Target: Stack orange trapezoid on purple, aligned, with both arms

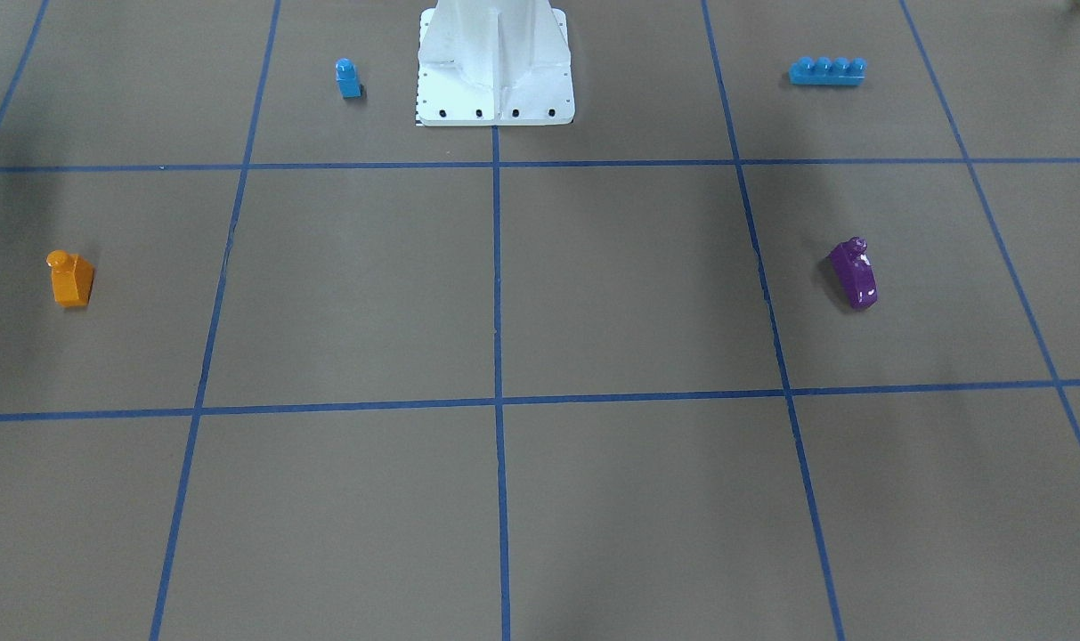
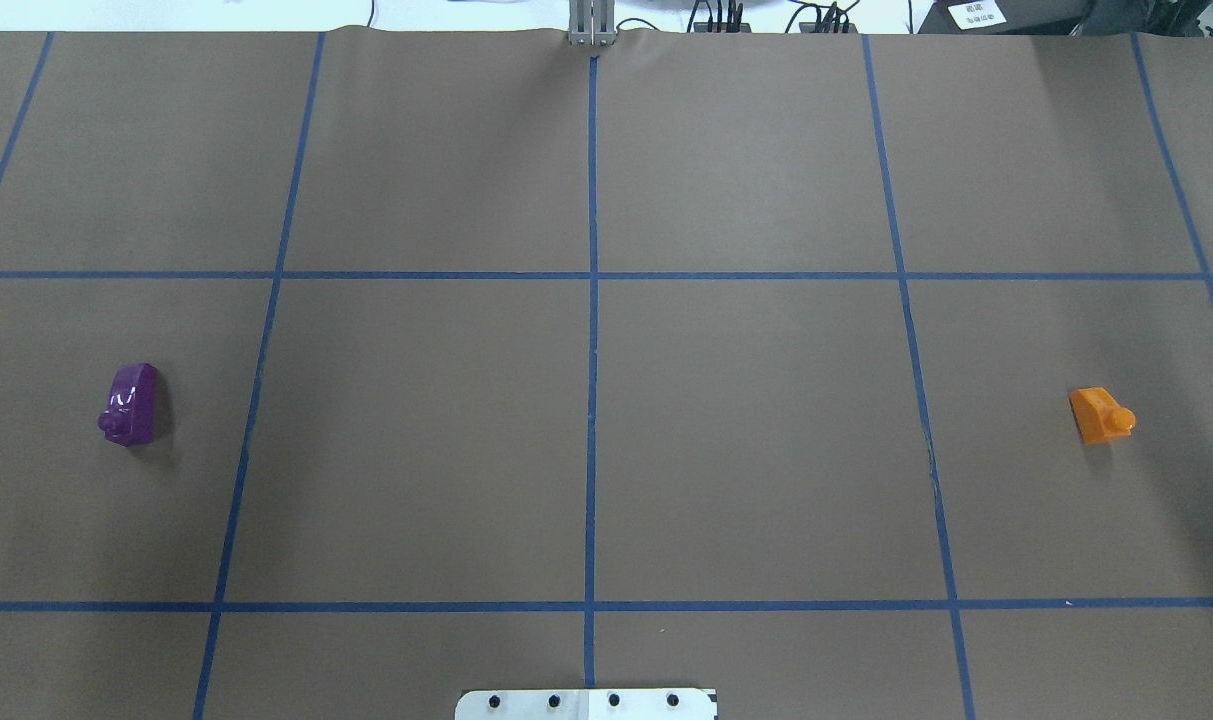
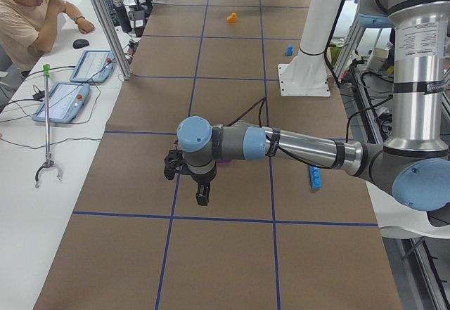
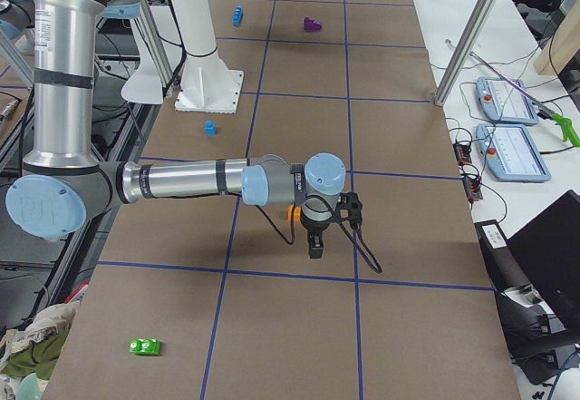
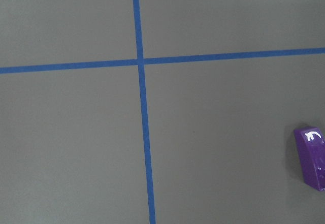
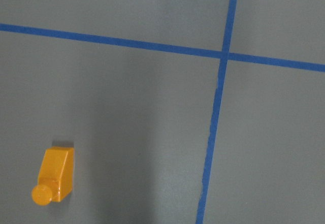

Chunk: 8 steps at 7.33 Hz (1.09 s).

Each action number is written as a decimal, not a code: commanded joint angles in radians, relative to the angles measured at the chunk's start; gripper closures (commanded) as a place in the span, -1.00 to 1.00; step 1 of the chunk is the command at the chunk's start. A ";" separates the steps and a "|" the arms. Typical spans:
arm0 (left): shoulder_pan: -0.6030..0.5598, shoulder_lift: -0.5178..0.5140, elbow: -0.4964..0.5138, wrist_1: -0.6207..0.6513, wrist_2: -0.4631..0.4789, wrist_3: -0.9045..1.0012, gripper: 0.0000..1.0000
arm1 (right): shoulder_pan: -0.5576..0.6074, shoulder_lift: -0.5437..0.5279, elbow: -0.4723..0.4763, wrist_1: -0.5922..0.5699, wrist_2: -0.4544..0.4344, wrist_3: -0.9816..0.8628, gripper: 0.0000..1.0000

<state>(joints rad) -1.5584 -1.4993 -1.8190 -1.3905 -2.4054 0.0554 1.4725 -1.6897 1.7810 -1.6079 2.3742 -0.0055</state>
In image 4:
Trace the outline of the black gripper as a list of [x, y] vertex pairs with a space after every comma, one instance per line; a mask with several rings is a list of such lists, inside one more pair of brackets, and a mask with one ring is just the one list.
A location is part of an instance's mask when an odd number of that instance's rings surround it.
[[333, 219], [313, 220], [304, 213], [300, 216], [300, 222], [307, 231], [309, 250], [308, 254], [311, 259], [320, 259], [324, 253], [323, 234], [329, 226], [334, 223]]

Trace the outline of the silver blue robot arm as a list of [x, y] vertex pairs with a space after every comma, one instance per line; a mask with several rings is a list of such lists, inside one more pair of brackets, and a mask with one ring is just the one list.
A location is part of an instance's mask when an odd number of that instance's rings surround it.
[[292, 207], [307, 232], [308, 254], [322, 256], [331, 224], [360, 227], [360, 203], [345, 192], [343, 162], [318, 153], [304, 164], [259, 158], [139, 165], [98, 160], [91, 151], [96, 25], [109, 14], [136, 18], [142, 0], [33, 0], [34, 145], [5, 195], [25, 232], [58, 239], [95, 216], [146, 199], [238, 196], [263, 209]]

